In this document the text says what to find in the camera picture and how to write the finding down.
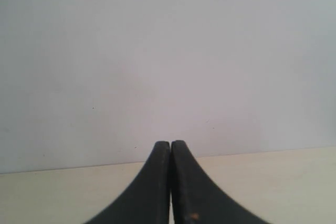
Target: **black object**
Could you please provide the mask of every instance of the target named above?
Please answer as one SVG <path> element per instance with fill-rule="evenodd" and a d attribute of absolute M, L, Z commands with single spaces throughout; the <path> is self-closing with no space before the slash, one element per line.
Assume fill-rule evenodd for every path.
<path fill-rule="evenodd" d="M 168 224 L 170 191 L 176 224 L 267 224 L 206 175 L 184 141 L 156 142 L 130 186 L 87 224 Z"/>
<path fill-rule="evenodd" d="M 212 182 L 184 141 L 172 143 L 170 172 L 176 224 L 266 224 Z"/>
<path fill-rule="evenodd" d="M 167 224 L 169 220 L 168 142 L 156 142 L 129 187 L 87 224 Z"/>

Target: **wooden tabletop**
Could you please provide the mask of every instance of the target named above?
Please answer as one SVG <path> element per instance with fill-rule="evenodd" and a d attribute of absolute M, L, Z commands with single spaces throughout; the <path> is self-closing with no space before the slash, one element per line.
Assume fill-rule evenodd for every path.
<path fill-rule="evenodd" d="M 336 223 L 336 147 L 197 160 L 220 188 L 271 223 Z M 0 223 L 84 223 L 114 200 L 142 165 L 2 174 Z"/>

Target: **beige table surface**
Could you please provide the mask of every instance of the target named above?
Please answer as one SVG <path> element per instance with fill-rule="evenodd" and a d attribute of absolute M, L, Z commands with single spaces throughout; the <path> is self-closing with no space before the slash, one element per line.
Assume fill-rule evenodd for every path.
<path fill-rule="evenodd" d="M 336 223 L 336 147 L 198 161 L 230 196 L 271 223 Z M 142 165 L 0 175 L 0 223 L 83 223 L 115 199 Z"/>

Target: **white wall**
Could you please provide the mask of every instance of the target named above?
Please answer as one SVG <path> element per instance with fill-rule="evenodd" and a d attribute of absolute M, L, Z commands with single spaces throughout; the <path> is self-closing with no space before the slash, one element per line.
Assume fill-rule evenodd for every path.
<path fill-rule="evenodd" d="M 336 144 L 335 0 L 0 0 L 0 173 Z"/>

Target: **gray wall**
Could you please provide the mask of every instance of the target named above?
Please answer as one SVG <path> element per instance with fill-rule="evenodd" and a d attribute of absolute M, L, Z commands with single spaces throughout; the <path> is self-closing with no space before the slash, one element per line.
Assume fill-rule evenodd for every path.
<path fill-rule="evenodd" d="M 336 144 L 335 0 L 0 0 L 0 173 Z"/>

